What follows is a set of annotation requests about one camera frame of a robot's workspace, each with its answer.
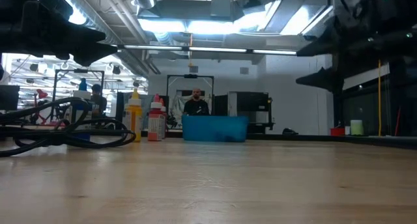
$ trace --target yellow bottle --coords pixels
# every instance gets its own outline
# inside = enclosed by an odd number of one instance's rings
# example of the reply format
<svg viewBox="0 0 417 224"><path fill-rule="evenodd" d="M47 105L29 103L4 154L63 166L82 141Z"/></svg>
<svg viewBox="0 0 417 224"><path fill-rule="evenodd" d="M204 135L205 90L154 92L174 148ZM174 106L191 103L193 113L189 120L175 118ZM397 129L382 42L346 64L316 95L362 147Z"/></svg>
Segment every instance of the yellow bottle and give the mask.
<svg viewBox="0 0 417 224"><path fill-rule="evenodd" d="M136 139L134 142L141 141L142 132L142 107L141 100L139 99L139 93L137 89L134 89L132 98L124 106L123 124L133 132L136 133Z"/></svg>

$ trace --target bald man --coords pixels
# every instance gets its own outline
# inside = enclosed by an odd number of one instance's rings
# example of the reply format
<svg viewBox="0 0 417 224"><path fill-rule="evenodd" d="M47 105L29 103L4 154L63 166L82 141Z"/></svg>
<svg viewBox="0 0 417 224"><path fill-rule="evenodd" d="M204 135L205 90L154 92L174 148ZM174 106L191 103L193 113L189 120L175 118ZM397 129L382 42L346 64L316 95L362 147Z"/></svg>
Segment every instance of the bald man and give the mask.
<svg viewBox="0 0 417 224"><path fill-rule="evenodd" d="M193 89L193 98L185 103L184 114L200 116L210 114L209 105L200 96L201 90L198 88Z"/></svg>

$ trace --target table surface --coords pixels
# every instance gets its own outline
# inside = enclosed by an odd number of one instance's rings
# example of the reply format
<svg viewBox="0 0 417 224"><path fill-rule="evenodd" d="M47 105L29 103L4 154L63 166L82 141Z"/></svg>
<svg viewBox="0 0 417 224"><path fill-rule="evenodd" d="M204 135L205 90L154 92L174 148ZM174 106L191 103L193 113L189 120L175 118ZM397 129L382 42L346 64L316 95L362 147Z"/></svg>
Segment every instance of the table surface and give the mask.
<svg viewBox="0 0 417 224"><path fill-rule="evenodd" d="M417 152L182 139L104 150L38 148L0 158L0 220L415 224Z"/></svg>

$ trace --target blue container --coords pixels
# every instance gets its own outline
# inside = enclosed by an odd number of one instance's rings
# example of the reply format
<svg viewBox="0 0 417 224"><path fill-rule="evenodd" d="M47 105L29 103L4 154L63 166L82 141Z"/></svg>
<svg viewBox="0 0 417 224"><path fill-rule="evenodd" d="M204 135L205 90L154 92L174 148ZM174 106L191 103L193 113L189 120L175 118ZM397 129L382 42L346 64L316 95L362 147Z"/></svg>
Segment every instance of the blue container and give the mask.
<svg viewBox="0 0 417 224"><path fill-rule="evenodd" d="M182 116L182 137L187 141L245 142L247 117Z"/></svg>

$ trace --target metal frame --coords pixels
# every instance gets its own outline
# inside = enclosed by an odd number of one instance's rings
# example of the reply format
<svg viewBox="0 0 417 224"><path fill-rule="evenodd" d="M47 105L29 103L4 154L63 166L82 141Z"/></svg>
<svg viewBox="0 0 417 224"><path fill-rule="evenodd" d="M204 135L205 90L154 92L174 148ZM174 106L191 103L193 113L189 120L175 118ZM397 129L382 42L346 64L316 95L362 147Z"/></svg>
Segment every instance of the metal frame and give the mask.
<svg viewBox="0 0 417 224"><path fill-rule="evenodd" d="M83 74L87 74L89 72L92 73L101 73L102 74L102 80L101 80L101 86L102 89L100 91L100 97L103 97L103 86L104 86L104 71L102 70L82 70L82 69L75 69L75 70L62 70L62 69L56 69L55 70L55 78L53 79L53 93L52 93L52 102L55 101L55 97L57 94L57 84L58 81L60 81L63 77L58 77L58 73L59 72L64 72L65 74L69 73L69 72L73 72L73 73L83 73ZM102 107L102 103L100 102L98 105L99 109L101 109ZM55 110L54 106L51 107L51 121L53 120L53 111Z"/></svg>
<svg viewBox="0 0 417 224"><path fill-rule="evenodd" d="M184 75L167 75L167 92L166 92L166 96L169 96L169 78L171 77L183 77L186 79L197 79L197 78L211 78L212 80L212 85L211 85L211 94L213 95L212 97L212 101L211 101L211 112L213 114L214 112L214 76L199 76L199 75L194 75L194 74L184 74Z"/></svg>

